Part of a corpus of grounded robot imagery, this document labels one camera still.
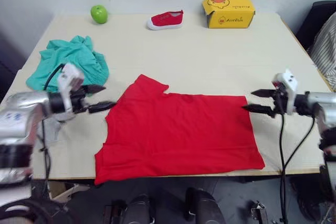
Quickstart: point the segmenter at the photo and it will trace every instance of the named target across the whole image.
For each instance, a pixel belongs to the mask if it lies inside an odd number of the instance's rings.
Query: table
[[[270,99],[250,95],[251,91],[273,88],[276,73],[289,68],[299,81],[299,93],[330,92],[313,62],[277,14],[257,13],[247,29],[208,29],[205,17],[184,14],[180,29],[151,31],[145,22],[150,15],[110,15],[104,25],[90,16],[56,16],[29,59],[18,72],[9,94],[28,91],[26,79],[35,71],[39,51],[52,39],[70,40],[75,35],[90,36],[94,50],[105,55],[110,77],[107,89],[89,101],[116,101],[139,74],[169,84],[168,92],[212,95],[246,95],[253,103],[272,104]],[[107,111],[78,114],[60,131],[59,141],[50,147],[51,179],[95,177],[94,154],[107,136]],[[281,169],[278,149],[280,117],[250,115],[257,146],[265,161],[263,170],[238,170],[209,176],[275,175]],[[310,118],[286,117],[284,155],[288,158],[304,136]],[[318,149],[317,127],[293,157],[288,174],[317,173],[323,164]],[[43,155],[36,146],[34,177],[44,178]]]

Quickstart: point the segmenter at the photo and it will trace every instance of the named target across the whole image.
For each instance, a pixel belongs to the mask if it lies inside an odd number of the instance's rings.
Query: teal cloth
[[[104,55],[93,51],[91,38],[76,36],[70,42],[65,40],[51,40],[47,49],[40,52],[41,61],[36,71],[30,76],[26,84],[34,90],[43,90],[49,75],[61,63],[72,63],[85,75],[83,85],[104,85],[109,69]],[[60,71],[51,79],[47,90],[57,92],[57,77]]]

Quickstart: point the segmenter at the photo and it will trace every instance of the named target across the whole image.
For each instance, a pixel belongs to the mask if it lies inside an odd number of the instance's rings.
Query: yellow box
[[[251,0],[204,0],[209,28],[247,28],[255,14]]]

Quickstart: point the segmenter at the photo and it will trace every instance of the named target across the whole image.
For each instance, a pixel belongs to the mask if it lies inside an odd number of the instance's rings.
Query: red sneaker
[[[182,26],[183,11],[166,12],[152,17],[147,22],[151,30],[162,30],[171,28],[180,28]]]

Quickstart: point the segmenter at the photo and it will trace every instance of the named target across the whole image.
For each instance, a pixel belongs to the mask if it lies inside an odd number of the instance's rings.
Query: t-shirt sleeve
[[[143,74],[131,84],[121,96],[120,100],[146,100],[155,98],[169,88]]]

